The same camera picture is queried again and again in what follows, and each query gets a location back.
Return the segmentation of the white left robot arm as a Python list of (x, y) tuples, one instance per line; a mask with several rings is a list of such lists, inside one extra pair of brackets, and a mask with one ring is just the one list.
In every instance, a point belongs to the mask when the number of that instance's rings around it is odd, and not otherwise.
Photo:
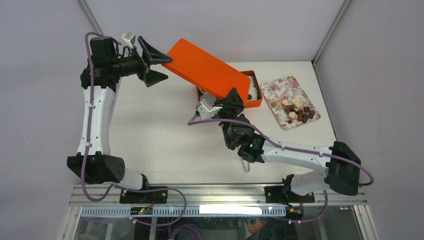
[(168, 79), (151, 66), (173, 59), (131, 32), (123, 35), (122, 43), (102, 35), (87, 37), (85, 43), (87, 67), (80, 75), (84, 96), (82, 134), (76, 155), (67, 158), (67, 167), (85, 184), (132, 189), (131, 197), (145, 203), (151, 196), (148, 180), (127, 168), (121, 157), (111, 154), (109, 130), (122, 78), (135, 75), (151, 87)]

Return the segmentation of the metal tongs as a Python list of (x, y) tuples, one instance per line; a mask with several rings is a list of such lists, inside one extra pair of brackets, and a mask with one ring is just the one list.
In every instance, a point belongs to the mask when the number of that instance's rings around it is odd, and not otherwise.
[(243, 171), (246, 174), (248, 174), (251, 171), (250, 163), (246, 160), (241, 159), (241, 164), (242, 164)]

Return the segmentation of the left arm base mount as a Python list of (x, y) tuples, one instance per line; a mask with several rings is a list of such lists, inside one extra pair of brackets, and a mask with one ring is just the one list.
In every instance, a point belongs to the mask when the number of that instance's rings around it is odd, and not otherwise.
[(120, 204), (166, 204), (168, 201), (168, 189), (165, 186), (151, 186), (150, 192), (121, 191)]

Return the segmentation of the orange box lid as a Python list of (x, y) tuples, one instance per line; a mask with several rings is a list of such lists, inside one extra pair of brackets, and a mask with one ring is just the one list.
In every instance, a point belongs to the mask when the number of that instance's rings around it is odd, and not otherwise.
[(243, 102), (247, 102), (250, 79), (195, 44), (181, 38), (167, 55), (173, 59), (162, 64), (167, 70), (217, 98), (226, 97), (236, 88)]

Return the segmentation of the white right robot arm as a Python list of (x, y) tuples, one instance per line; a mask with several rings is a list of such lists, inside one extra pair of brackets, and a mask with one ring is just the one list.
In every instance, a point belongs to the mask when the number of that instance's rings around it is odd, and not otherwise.
[(288, 164), (310, 170), (283, 179), (282, 196), (287, 202), (328, 189), (346, 196), (358, 194), (361, 160), (345, 143), (307, 146), (273, 140), (245, 117), (246, 105), (235, 87), (222, 98), (203, 90), (200, 93), (190, 125), (218, 122), (225, 146), (237, 150), (238, 156), (248, 163)]

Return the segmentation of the orange chocolate box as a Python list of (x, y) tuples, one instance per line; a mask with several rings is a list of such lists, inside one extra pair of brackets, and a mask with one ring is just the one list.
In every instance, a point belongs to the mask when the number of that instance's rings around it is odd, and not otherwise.
[(230, 75), (214, 74), (211, 79), (195, 83), (197, 99), (207, 99), (210, 103), (225, 98), (232, 89), (236, 89), (244, 106), (257, 108), (262, 104), (259, 82), (253, 70), (234, 72)]

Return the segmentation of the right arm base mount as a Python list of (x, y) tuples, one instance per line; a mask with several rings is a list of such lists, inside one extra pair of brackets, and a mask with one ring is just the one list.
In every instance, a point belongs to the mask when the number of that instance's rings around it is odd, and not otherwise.
[(309, 204), (315, 202), (315, 196), (313, 193), (307, 193), (306, 195), (298, 195), (287, 189), (283, 185), (276, 186), (265, 186), (264, 188), (265, 201), (268, 204)]

